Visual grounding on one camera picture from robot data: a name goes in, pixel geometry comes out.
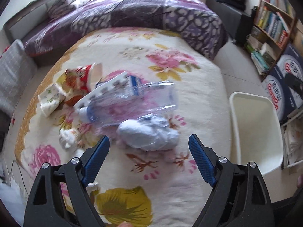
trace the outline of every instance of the blue box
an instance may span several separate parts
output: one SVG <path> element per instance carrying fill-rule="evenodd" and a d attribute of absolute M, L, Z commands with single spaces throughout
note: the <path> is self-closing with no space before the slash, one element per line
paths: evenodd
<path fill-rule="evenodd" d="M 288 115 L 303 105 L 303 100 L 285 83 L 286 73 L 292 73 L 303 81 L 303 58 L 297 50 L 288 44 L 277 65 L 262 82 L 268 98 L 272 101 L 281 124 Z"/>

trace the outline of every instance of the white floor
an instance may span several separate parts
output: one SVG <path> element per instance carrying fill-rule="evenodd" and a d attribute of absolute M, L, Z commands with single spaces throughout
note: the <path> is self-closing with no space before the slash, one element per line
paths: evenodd
<path fill-rule="evenodd" d="M 221 69 L 228 97 L 236 91 L 266 96 L 249 54 L 231 41 L 220 49 L 213 63 Z M 272 202 L 292 196 L 301 173 L 303 169 L 295 167 L 291 170 L 279 168 L 265 175 L 264 180 Z"/>
<path fill-rule="evenodd" d="M 221 68 L 228 97 L 235 91 L 265 96 L 266 93 L 261 87 L 260 78 L 255 66 L 249 58 L 249 55 L 241 48 L 235 46 L 232 42 L 229 41 L 219 51 L 213 62 Z M 36 83 L 36 86 L 31 86 L 32 91 L 27 95 L 28 102 L 37 87 L 38 83 Z M 20 125 L 21 121 L 22 118 L 16 119 L 15 125 Z M 10 146 L 5 147 L 2 151 L 2 155 L 6 161 L 7 167 L 10 170 L 12 162 L 15 159 L 14 144 L 10 144 Z M 23 195 L 26 197 L 26 191 L 30 191 L 33 180 L 30 179 L 25 170 L 22 168 L 20 170 L 21 173 L 18 166 L 14 165 L 12 174 L 15 177 L 16 182 L 19 184 Z M 297 178 L 301 173 L 301 168 L 292 168 L 291 170 L 277 169 L 274 172 L 264 176 L 272 202 L 292 196 L 296 190 Z M 25 183 L 25 187 L 22 183 L 21 174 Z"/>

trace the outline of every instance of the purple comforter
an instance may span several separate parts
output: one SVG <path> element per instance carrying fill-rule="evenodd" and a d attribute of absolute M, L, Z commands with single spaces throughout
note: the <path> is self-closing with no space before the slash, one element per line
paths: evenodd
<path fill-rule="evenodd" d="M 228 40 L 219 16 L 199 0 L 95 0 L 48 24 L 25 43 L 25 51 L 36 56 L 72 46 L 91 31 L 123 26 L 177 32 L 211 60 Z"/>

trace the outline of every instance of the bookshelf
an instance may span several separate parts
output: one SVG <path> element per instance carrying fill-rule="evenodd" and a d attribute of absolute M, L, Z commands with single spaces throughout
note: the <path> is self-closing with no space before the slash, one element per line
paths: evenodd
<path fill-rule="evenodd" d="M 264 31 L 257 24 L 255 24 L 255 26 L 258 27 L 270 40 L 272 40 L 279 47 L 279 49 L 282 49 L 282 47 L 266 31 Z"/>
<path fill-rule="evenodd" d="M 278 14 L 279 14 L 279 20 L 282 23 L 282 29 L 281 31 L 279 31 L 279 34 L 275 34 L 273 33 L 273 28 L 270 28 L 270 16 L 269 17 L 263 17 L 263 19 L 266 21 L 266 26 L 264 26 L 265 24 L 261 25 L 260 24 L 260 20 L 262 18 L 262 13 L 269 13 L 270 16 L 273 16 L 272 14 L 274 14 L 274 18 L 278 18 Z M 261 43 L 265 43 L 267 42 L 275 51 L 275 54 L 277 56 L 277 59 L 270 65 L 270 69 L 267 73 L 260 75 L 260 79 L 263 82 L 263 80 L 267 77 L 267 75 L 269 74 L 269 72 L 274 68 L 274 66 L 277 64 L 277 62 L 279 61 L 281 55 L 283 54 L 286 46 L 288 45 L 288 42 L 291 38 L 291 35 L 293 34 L 295 28 L 296 28 L 296 23 L 297 23 L 297 17 L 296 14 L 292 8 L 292 6 L 289 4 L 289 2 L 287 0 L 260 0 L 259 2 L 259 8 L 257 10 L 257 14 L 254 20 L 254 26 L 257 27 L 265 36 L 266 40 L 265 41 L 261 41 Z M 282 40 L 281 36 L 283 33 L 283 29 L 285 30 L 285 34 L 286 36 L 283 37 L 284 39 Z"/>

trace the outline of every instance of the bed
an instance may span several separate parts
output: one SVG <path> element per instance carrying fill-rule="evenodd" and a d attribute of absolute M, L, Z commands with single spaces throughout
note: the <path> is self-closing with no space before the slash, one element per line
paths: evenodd
<path fill-rule="evenodd" d="M 220 69 L 176 33 L 120 27 L 93 31 L 80 39 L 46 75 L 20 129 L 10 130 L 14 132 L 9 134 L 10 139 L 17 138 L 16 159 L 34 179 L 42 163 L 57 165 L 73 157 L 72 151 L 65 151 L 59 144 L 60 129 L 77 128 L 85 141 L 84 148 L 94 146 L 99 136 L 90 124 L 79 120 L 73 109 L 83 94 L 70 89 L 70 79 L 65 75 L 66 69 L 94 62 L 102 63 L 104 81 L 127 71 L 142 82 L 173 81 L 179 96 L 179 108 L 165 114 L 170 126 L 180 133 L 173 163 L 137 149 L 121 148 L 111 130 L 104 132 L 111 138 L 111 147 L 96 179 L 99 189 L 90 192 L 101 218 L 108 225 L 124 219 L 134 227 L 192 226 L 211 187 L 203 181 L 188 150 L 188 137 L 196 133 L 219 156 L 229 157 L 231 131 Z M 52 82 L 68 91 L 69 97 L 45 118 L 37 95 Z M 62 191 L 67 209 L 73 212 L 65 185 Z M 108 204 L 111 212 L 103 208 Z"/>
<path fill-rule="evenodd" d="M 146 9 L 158 15 L 151 16 L 150 21 L 143 20 L 146 10 L 138 17 L 127 10 L 128 7 L 132 9 L 135 1 L 140 0 L 96 0 L 82 8 L 81 13 L 74 11 L 42 26 L 25 42 L 26 52 L 41 54 L 41 57 L 69 47 L 69 43 L 71 47 L 47 73 L 31 101 L 29 93 L 33 89 L 25 89 L 15 109 L 16 120 L 10 124 L 7 142 L 15 144 L 16 160 L 32 180 L 42 163 L 57 165 L 71 159 L 72 155 L 59 145 L 60 129 L 75 127 L 81 131 L 85 148 L 94 146 L 98 136 L 89 124 L 80 122 L 73 112 L 72 106 L 79 99 L 79 93 L 72 92 L 74 95 L 69 96 L 70 99 L 64 101 L 49 118 L 41 115 L 37 95 L 53 82 L 69 91 L 64 74 L 68 68 L 98 62 L 103 64 L 104 81 L 125 70 L 145 82 L 173 81 L 179 94 L 179 109 L 165 116 L 181 137 L 174 162 L 167 164 L 141 151 L 119 148 L 115 134 L 108 130 L 105 135 L 112 139 L 111 149 L 97 177 L 100 187 L 90 192 L 90 197 L 107 226 L 116 226 L 124 220 L 131 222 L 134 227 L 192 226 L 211 187 L 203 181 L 188 150 L 189 135 L 196 133 L 219 156 L 229 158 L 230 155 L 231 127 L 227 94 L 220 69 L 209 60 L 226 42 L 226 31 L 216 14 L 197 0 L 143 0 L 149 4 Z M 188 11 L 182 10 L 180 4 L 187 6 Z M 112 10 L 109 20 L 105 12 L 100 11 L 102 9 L 107 12 Z M 186 21 L 195 21 L 194 15 L 207 20 L 205 24 L 198 22 L 200 34 L 195 34 L 195 28 L 190 23 L 184 23 L 179 16 L 175 16 L 177 11 L 188 15 Z M 96 23 L 95 27 L 91 26 L 89 22 L 98 21 L 95 18 L 99 15 L 109 24 L 103 25 L 101 22 Z M 136 26 L 125 27 L 127 23 Z M 48 36 L 39 37 L 41 32 Z M 65 35 L 70 37 L 58 44 L 60 34 L 62 38 Z M 199 41 L 202 46 L 198 47 L 196 44 Z M 36 76 L 33 80 L 35 83 L 30 82 L 29 88 L 37 84 Z M 67 210 L 73 212 L 64 184 L 62 192 Z M 107 204 L 113 204 L 111 213 L 103 211 Z"/>

